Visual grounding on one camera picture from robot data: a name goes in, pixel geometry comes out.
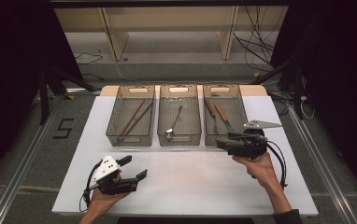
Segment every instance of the black sleeve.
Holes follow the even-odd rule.
[[[274,214],[274,219],[277,224],[302,224],[300,218],[300,212],[298,209],[293,209],[290,212],[281,213],[278,215]]]

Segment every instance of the white table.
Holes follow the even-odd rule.
[[[203,125],[203,99],[199,96]],[[258,182],[246,173],[225,151],[206,147],[203,130],[198,147],[160,147],[156,133],[158,109],[150,147],[113,147],[106,129],[115,97],[96,97],[80,137],[52,212],[61,215],[80,214],[79,198],[92,168],[107,154],[115,160],[132,155],[123,166],[122,178],[134,177],[145,169],[148,176],[139,182],[137,191],[109,210],[118,217],[255,217],[273,214],[271,203]],[[280,123],[268,96],[244,96],[248,120]],[[293,208],[303,217],[315,217],[316,206],[301,175],[283,128],[265,129],[265,136],[282,150],[287,162],[286,195]],[[278,159],[271,154],[280,179]]]

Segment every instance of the human hand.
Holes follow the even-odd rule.
[[[278,182],[275,174],[274,165],[268,152],[256,160],[250,160],[245,157],[233,156],[232,159],[244,164],[248,168],[248,174],[254,175],[260,185],[265,188],[268,197],[272,203],[275,214],[282,214],[292,211],[292,207],[283,192],[283,188]]]
[[[130,192],[116,195],[108,195],[103,194],[100,189],[94,189],[91,203],[88,207],[88,211],[80,221],[80,224],[94,223],[100,216],[108,212],[112,205],[114,205],[120,199],[123,199],[124,197],[128,196],[129,194]]]
[[[278,183],[271,156],[268,152],[265,152],[256,160],[236,156],[233,156],[232,159],[244,164],[248,169],[248,174],[255,176],[263,188],[268,188],[271,185],[275,186]]]

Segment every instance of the metal spoon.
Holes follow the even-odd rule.
[[[181,110],[182,110],[182,105],[178,108],[178,115],[176,116],[176,119],[175,119],[175,121],[173,122],[172,127],[170,127],[170,129],[166,130],[165,133],[167,133],[167,134],[169,134],[169,135],[173,133],[173,128],[175,127],[176,122],[177,122],[178,119],[179,119],[179,114],[181,113]]]

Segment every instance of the wrist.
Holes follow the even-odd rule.
[[[292,206],[284,194],[283,188],[278,181],[267,185],[265,190],[268,194],[269,200],[272,203],[275,214],[281,214],[292,211]]]
[[[89,207],[88,211],[85,213],[83,216],[82,220],[80,221],[80,224],[92,224],[97,221],[99,217],[101,217],[103,214],[100,213],[100,211],[93,209],[92,207]]]

